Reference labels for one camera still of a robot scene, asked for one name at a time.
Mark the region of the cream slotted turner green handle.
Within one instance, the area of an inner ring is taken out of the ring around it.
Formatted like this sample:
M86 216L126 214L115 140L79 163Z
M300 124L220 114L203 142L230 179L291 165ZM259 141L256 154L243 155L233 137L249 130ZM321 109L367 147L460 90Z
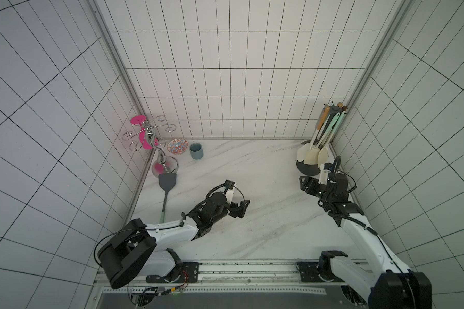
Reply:
M317 157L317 164L325 164L328 161L329 158L329 143L332 140L333 136L336 133L336 130L340 126L342 119L346 115L346 111L343 113L338 113L336 114L336 117L333 118L333 121L329 125L327 131L326 131L326 138L324 139L324 143L322 145L321 150L318 153Z

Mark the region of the cream spatula green handle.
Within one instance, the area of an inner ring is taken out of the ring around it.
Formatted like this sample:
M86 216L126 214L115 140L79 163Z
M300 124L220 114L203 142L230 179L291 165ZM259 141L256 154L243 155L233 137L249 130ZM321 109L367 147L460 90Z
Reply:
M309 148L309 151L307 152L307 154L306 154L306 156L304 158L304 163L306 165L318 165L317 164L318 153L322 148L322 145L324 143L324 139L326 138L326 131L327 131L329 125L331 124L331 122L333 121L333 118L336 117L336 114L338 114L338 113L333 113L331 115L331 117L329 118L330 122L326 122L321 127L320 130L322 132L322 136L320 137L319 141L316 144L312 145Z

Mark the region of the grey spatula green handle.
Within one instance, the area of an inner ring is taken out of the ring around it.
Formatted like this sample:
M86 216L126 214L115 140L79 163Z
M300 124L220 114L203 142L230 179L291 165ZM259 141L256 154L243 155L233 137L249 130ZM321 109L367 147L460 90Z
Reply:
M176 182L177 182L176 173L163 173L159 175L159 186L165 192L163 205L162 205L162 211L161 211L161 217L159 220L160 224L163 224L165 221L168 194L175 187Z

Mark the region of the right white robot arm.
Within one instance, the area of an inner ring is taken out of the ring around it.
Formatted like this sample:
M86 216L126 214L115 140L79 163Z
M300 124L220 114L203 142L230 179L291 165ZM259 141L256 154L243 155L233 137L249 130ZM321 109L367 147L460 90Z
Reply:
M345 175L331 173L323 184L310 176L299 181L300 189L319 199L319 206L354 241L371 268L365 271L345 252L323 251L316 270L322 281L342 280L369 308L431 308L431 281L411 270L372 228L362 209L348 200Z

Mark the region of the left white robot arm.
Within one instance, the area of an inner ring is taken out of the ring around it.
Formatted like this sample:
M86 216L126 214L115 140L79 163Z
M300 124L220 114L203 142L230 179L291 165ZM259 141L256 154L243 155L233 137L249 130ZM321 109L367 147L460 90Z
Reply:
M103 240L95 253L113 289L129 284L138 276L158 276L175 281L182 271L175 249L202 238L226 216L243 218L249 200L232 201L233 191L215 192L182 218L165 224L147 225L134 219L119 232Z

